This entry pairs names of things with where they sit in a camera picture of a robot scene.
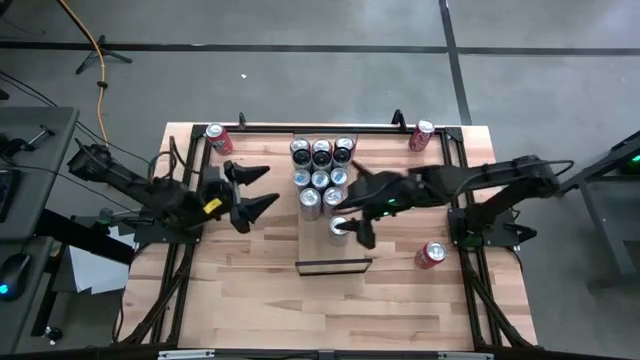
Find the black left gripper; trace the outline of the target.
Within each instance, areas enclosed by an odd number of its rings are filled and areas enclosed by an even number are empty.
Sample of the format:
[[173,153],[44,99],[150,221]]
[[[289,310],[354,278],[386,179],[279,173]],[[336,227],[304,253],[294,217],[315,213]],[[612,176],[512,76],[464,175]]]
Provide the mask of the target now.
[[255,198],[241,198],[239,185],[249,186],[270,171],[269,166],[244,167],[227,160],[222,167],[207,166],[200,174],[203,211],[220,220],[228,214],[231,225],[241,234],[250,231],[254,223],[276,200],[279,193]]

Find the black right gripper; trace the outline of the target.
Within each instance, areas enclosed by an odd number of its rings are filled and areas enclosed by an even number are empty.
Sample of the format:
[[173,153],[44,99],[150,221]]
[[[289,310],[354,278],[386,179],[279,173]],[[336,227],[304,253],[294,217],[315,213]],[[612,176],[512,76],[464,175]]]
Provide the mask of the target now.
[[397,172],[372,173],[356,160],[356,179],[347,187],[347,197],[335,207],[336,214],[361,211],[360,219],[340,224],[340,229],[355,232],[357,241],[366,249],[376,247],[372,222],[399,212],[425,206],[425,190],[415,178]]

